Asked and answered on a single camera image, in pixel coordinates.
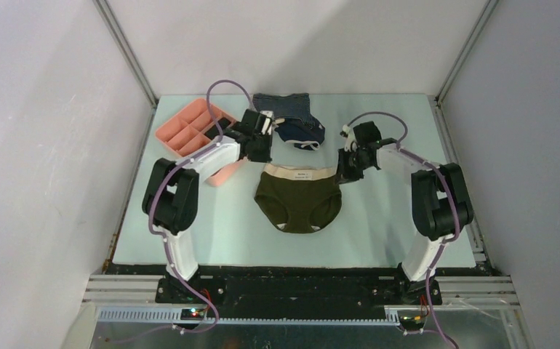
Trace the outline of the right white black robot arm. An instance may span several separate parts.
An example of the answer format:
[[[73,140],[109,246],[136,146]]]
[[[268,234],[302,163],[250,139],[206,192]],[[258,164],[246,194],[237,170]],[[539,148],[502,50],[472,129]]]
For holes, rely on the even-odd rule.
[[[335,180],[356,182],[366,169],[397,174],[411,189],[412,220],[416,228],[411,248],[400,267],[406,277],[394,292],[399,301],[412,304],[423,296],[421,281],[436,271],[445,247],[456,241],[474,218],[463,173],[456,163],[437,164],[407,150],[393,138],[383,139],[371,121],[344,125],[345,145],[338,151]]]

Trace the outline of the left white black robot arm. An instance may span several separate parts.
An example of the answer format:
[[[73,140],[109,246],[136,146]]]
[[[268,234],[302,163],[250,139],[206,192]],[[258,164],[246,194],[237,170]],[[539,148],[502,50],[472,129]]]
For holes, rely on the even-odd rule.
[[[162,240],[167,270],[177,278],[173,292],[183,302],[194,302],[201,294],[201,282],[192,277],[199,264],[191,232],[200,184],[240,160],[270,162],[274,128],[272,111],[247,109],[241,121],[222,129],[210,144],[183,159],[160,158],[154,163],[142,211],[150,233]]]

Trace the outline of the olive green underwear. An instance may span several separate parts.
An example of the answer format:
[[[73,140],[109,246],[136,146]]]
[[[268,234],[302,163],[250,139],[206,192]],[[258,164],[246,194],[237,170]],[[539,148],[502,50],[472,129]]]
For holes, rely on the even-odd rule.
[[[311,234],[339,215],[343,195],[332,167],[266,164],[254,200],[272,226],[283,233]]]

